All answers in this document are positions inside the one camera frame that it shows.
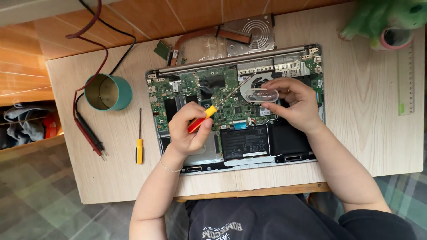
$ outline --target person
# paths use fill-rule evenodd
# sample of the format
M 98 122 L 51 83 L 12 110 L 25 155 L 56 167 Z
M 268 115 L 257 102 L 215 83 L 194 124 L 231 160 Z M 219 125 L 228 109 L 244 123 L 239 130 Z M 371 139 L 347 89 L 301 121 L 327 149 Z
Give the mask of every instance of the person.
M 290 107 L 261 105 L 303 131 L 330 189 L 342 201 L 339 223 L 308 206 L 295 194 L 207 199 L 191 202 L 189 240 L 269 239 L 416 239 L 411 225 L 391 213 L 375 180 L 321 121 L 315 91 L 301 81 L 278 78 L 262 88 L 276 89 Z M 188 134 L 188 121 L 204 118 L 204 108 L 185 105 L 169 123 L 171 144 L 136 199 L 129 238 L 167 239 L 164 214 L 171 204 L 179 170 L 190 152 L 200 149 L 212 126 L 208 118 L 197 134 Z

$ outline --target white wire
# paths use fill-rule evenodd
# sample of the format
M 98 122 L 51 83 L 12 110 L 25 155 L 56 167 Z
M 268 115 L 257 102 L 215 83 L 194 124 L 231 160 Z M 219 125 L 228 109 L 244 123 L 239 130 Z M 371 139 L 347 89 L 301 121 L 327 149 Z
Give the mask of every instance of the white wire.
M 268 154 L 270 155 L 270 157 L 278 157 L 278 156 L 282 156 L 283 154 L 280 154 L 280 155 L 276 155 L 276 156 L 271 156 L 271 147 L 270 147 L 270 138 L 269 138 L 269 134 L 268 134 L 268 125 L 267 125 L 267 123 L 269 122 L 269 121 L 274 121 L 274 120 L 276 120 L 276 119 L 278 119 L 279 118 L 279 115 L 276 115 L 276 118 L 274 118 L 274 119 L 270 119 L 270 120 L 268 120 L 268 121 L 266 121 L 266 127 L 267 127 L 267 142 L 268 142 Z

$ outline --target bracelet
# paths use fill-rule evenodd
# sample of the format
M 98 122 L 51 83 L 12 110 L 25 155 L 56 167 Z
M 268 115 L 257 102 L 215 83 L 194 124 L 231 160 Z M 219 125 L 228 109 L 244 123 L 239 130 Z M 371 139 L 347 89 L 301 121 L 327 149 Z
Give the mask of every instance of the bracelet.
M 163 165 L 163 163 L 161 162 L 161 158 L 160 158 L 160 164 L 163 166 L 163 168 L 164 168 L 164 169 L 168 170 L 169 172 L 174 172 L 174 173 L 176 173 L 176 172 L 181 172 L 181 170 L 182 170 L 182 167 L 181 167 L 181 169 L 180 169 L 180 170 L 171 170 L 171 169 L 169 169 L 169 168 L 165 167 L 165 166 Z

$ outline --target black t-shirt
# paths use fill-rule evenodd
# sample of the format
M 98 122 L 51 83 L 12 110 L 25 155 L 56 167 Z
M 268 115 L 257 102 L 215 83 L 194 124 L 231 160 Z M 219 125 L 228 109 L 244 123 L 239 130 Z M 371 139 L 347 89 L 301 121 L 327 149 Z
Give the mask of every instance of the black t-shirt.
M 338 224 L 294 194 L 199 200 L 189 208 L 189 240 L 416 239 L 394 214 L 353 210 Z

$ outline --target red and yellow screwdriver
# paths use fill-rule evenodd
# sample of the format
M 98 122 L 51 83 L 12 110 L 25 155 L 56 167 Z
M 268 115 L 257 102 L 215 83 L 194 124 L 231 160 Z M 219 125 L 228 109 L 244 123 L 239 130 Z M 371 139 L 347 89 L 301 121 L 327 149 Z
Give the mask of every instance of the red and yellow screwdriver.
M 216 104 L 215 106 L 212 105 L 212 106 L 210 106 L 210 108 L 206 109 L 206 111 L 205 111 L 206 118 L 196 118 L 193 121 L 191 121 L 191 123 L 188 125 L 188 132 L 193 133 L 197 129 L 199 129 L 202 122 L 205 119 L 210 118 L 217 111 L 217 107 L 219 105 L 221 105 L 221 103 L 223 103 L 227 98 L 229 98 L 231 95 L 233 95 L 233 93 L 235 93 L 243 84 L 245 84 L 247 81 L 249 81 L 255 74 L 257 74 L 257 73 L 256 72 L 252 73 L 248 78 L 246 78 L 245 81 L 243 81 L 241 84 L 239 84 L 239 86 L 237 88 L 235 88 L 233 91 L 231 91 L 230 94 L 227 95 L 224 99 L 222 99 L 218 104 Z

